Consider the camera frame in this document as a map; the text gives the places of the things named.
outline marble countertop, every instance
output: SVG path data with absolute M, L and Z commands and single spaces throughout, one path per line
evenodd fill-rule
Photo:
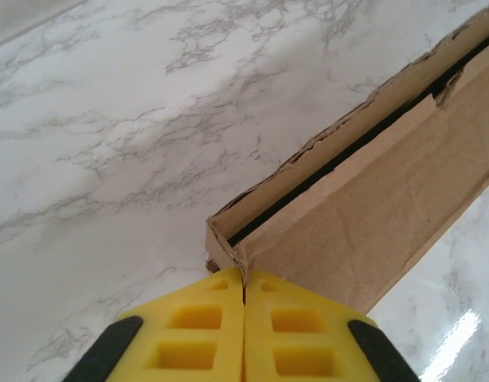
M 91 0 L 0 47 L 0 381 L 206 276 L 205 219 L 489 1 Z M 372 310 L 489 381 L 489 188 Z

